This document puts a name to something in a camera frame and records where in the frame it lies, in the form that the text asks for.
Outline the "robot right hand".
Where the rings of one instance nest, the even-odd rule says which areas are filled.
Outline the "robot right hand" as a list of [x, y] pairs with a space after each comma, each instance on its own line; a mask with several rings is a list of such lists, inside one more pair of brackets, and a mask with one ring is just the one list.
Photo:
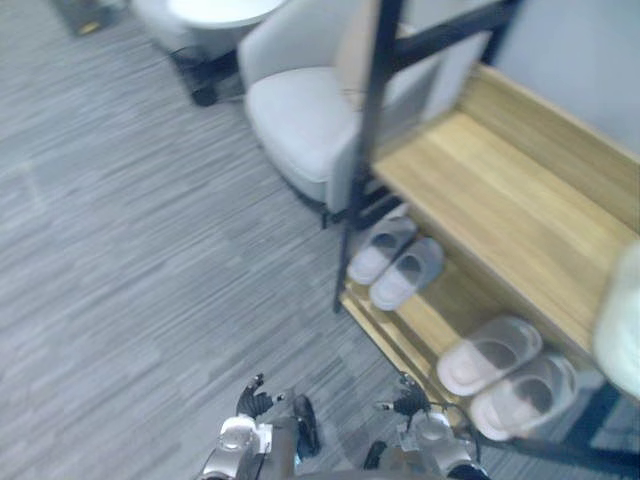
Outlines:
[[397, 397], [394, 400], [375, 402], [374, 407], [377, 410], [413, 417], [420, 411], [428, 412], [431, 409], [431, 403], [424, 390], [408, 372], [400, 373], [397, 386]]

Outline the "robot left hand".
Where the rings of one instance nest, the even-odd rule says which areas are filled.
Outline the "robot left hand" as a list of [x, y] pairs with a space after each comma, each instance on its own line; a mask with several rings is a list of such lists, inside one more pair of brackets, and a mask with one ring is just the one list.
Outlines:
[[259, 392], [264, 385], [264, 374], [253, 376], [239, 396], [236, 403], [236, 415], [257, 419], [268, 412], [276, 403], [287, 399], [286, 392], [278, 393], [275, 397], [266, 392]]

